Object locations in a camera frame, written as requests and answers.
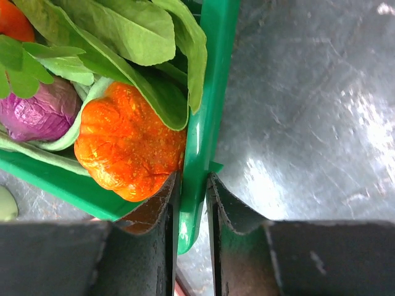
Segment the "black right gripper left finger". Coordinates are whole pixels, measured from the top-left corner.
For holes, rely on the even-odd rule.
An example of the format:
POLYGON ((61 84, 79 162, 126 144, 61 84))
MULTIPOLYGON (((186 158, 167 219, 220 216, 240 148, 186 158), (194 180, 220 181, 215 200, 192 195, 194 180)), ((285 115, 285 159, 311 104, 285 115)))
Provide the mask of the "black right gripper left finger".
POLYGON ((180 174, 117 222, 1 224, 2 295, 172 295, 180 174))

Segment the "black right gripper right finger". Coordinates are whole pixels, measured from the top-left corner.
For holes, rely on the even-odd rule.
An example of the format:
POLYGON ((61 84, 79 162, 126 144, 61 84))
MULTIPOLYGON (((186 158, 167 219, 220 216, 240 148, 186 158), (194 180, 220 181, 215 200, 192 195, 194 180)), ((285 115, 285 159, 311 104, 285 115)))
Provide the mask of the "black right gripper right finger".
POLYGON ((273 221, 207 179, 215 295, 393 295, 394 224, 273 221))

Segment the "green plastic vegetable crate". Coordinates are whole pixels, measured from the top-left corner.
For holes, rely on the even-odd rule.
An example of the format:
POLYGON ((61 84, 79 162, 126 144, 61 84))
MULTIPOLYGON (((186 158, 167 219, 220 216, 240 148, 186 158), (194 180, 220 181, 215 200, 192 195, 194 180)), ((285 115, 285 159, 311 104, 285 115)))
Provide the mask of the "green plastic vegetable crate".
MULTIPOLYGON (((239 1, 182 2, 206 35, 207 65, 200 108, 189 114, 182 129, 186 130, 183 168, 173 172, 180 174, 177 236, 180 254, 186 253, 198 237, 207 176, 220 169, 214 162, 215 146, 240 6, 239 1)), ((101 220, 120 220, 147 200, 129 202, 101 187, 90 175, 78 175, 20 152, 1 150, 1 169, 101 220)))

